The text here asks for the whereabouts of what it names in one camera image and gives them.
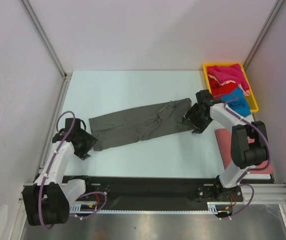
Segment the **dark grey t-shirt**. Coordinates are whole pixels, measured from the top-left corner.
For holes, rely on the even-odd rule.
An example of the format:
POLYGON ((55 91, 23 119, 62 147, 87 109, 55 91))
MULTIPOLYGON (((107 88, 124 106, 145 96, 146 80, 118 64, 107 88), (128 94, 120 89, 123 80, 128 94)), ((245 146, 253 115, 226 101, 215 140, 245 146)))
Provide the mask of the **dark grey t-shirt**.
POLYGON ((193 130, 183 124, 192 107, 190 98, 121 110, 89 119, 91 134, 97 139, 93 150, 134 144, 193 130))

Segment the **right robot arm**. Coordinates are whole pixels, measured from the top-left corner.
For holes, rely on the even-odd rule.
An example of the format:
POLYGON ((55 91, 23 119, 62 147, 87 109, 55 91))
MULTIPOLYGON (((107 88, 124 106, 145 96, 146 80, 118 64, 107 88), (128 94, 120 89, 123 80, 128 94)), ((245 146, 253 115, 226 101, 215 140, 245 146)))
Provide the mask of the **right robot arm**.
POLYGON ((266 126, 262 121, 246 120, 207 89, 195 95, 197 103, 187 111, 182 123, 191 126, 193 133, 201 134, 212 121, 217 121, 231 133, 231 162, 217 176, 213 188, 214 196, 225 201, 249 171, 263 171, 271 164, 266 126))

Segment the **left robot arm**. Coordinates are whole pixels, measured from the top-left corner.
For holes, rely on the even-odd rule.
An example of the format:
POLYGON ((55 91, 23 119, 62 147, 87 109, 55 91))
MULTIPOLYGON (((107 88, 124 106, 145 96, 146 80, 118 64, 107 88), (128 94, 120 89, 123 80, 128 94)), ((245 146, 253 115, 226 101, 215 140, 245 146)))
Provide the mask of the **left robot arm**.
POLYGON ((73 157, 84 161, 97 139, 86 131, 79 118, 67 118, 65 126, 52 138, 53 153, 32 185, 24 187, 22 198, 27 221, 31 226, 64 224, 70 215, 71 204, 80 197, 88 200, 94 188, 86 176, 76 176, 62 185, 68 163, 73 157))

